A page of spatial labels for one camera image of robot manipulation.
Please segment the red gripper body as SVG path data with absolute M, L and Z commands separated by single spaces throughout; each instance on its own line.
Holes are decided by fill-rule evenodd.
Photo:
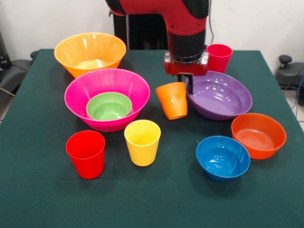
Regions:
M 169 75 L 194 75 L 204 76 L 208 71 L 209 54 L 203 52 L 200 59 L 193 63 L 179 63 L 174 61 L 170 52 L 166 51 L 164 54 L 164 68 L 165 72 Z

